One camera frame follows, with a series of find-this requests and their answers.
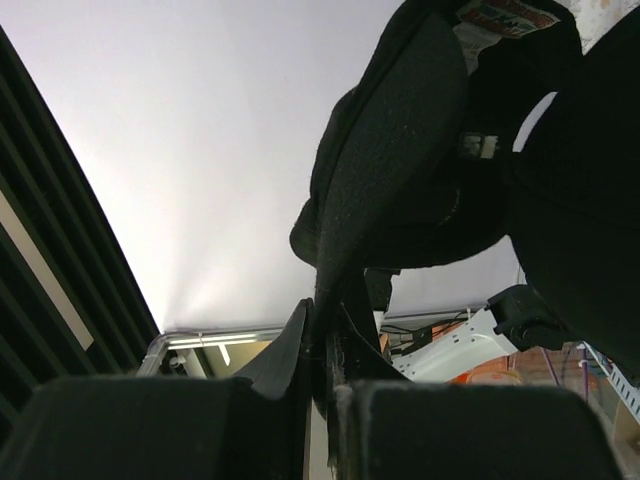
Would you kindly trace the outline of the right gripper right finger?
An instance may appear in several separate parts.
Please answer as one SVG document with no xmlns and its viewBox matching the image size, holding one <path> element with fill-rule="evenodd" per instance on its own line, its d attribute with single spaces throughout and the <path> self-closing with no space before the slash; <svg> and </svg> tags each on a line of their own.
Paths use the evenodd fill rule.
<svg viewBox="0 0 640 480">
<path fill-rule="evenodd" d="M 407 423 L 408 382 L 357 330 L 346 307 L 326 340 L 329 464 L 338 479 L 391 479 Z"/>
</svg>

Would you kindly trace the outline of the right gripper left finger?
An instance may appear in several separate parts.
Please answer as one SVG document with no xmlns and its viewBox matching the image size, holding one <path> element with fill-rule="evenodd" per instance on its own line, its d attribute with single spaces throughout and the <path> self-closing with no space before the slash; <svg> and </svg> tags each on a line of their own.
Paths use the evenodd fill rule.
<svg viewBox="0 0 640 480">
<path fill-rule="evenodd" d="M 255 479 L 306 479 L 311 373 L 304 336 L 313 301 L 299 301 L 280 334 L 234 376 L 251 382 L 242 401 Z"/>
</svg>

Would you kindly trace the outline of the black cap gold logo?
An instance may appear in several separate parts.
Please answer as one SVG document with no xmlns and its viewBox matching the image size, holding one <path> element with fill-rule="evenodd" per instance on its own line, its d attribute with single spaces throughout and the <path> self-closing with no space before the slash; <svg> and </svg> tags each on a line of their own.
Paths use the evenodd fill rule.
<svg viewBox="0 0 640 480">
<path fill-rule="evenodd" d="M 639 374 L 639 14 L 557 91 L 512 165 L 509 233 L 576 336 Z"/>
</svg>

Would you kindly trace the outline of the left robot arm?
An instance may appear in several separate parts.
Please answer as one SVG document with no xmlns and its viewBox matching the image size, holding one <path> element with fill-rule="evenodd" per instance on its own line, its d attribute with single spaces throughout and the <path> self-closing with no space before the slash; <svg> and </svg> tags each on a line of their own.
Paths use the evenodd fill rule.
<svg viewBox="0 0 640 480">
<path fill-rule="evenodd" d="M 410 333 L 405 347 L 382 348 L 383 357 L 415 382 L 448 382 L 489 361 L 540 347 L 558 351 L 570 332 L 530 286 L 518 284 L 477 311 Z"/>
</svg>

